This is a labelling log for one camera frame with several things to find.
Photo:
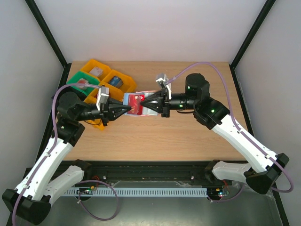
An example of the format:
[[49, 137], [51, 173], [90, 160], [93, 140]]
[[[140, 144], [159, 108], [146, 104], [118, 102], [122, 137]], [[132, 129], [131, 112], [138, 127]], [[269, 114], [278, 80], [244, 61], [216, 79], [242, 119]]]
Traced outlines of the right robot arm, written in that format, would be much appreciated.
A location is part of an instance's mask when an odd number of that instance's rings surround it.
[[266, 148], [246, 131], [221, 102], [210, 97], [210, 84], [199, 73], [186, 76], [185, 92], [171, 92], [165, 75], [157, 79], [161, 90], [146, 97], [141, 106], [168, 118], [171, 110], [192, 110], [198, 123], [228, 141], [246, 163], [212, 161], [206, 168], [205, 179], [214, 185], [220, 180], [247, 184], [259, 194], [266, 194], [289, 162], [286, 154]]

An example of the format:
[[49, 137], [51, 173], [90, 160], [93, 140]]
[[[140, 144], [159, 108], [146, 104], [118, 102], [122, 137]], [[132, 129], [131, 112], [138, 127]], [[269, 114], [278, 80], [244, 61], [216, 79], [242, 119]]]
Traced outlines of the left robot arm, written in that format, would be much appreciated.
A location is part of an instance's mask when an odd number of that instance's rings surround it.
[[34, 225], [49, 214], [52, 205], [69, 188], [82, 181], [90, 164], [76, 160], [61, 175], [52, 179], [57, 168], [81, 137], [85, 127], [81, 121], [99, 119], [104, 125], [114, 121], [131, 109], [130, 106], [100, 94], [96, 104], [87, 104], [74, 92], [61, 95], [55, 104], [59, 117], [48, 144], [33, 168], [15, 189], [6, 189], [2, 199], [12, 213], [12, 224], [20, 217]]

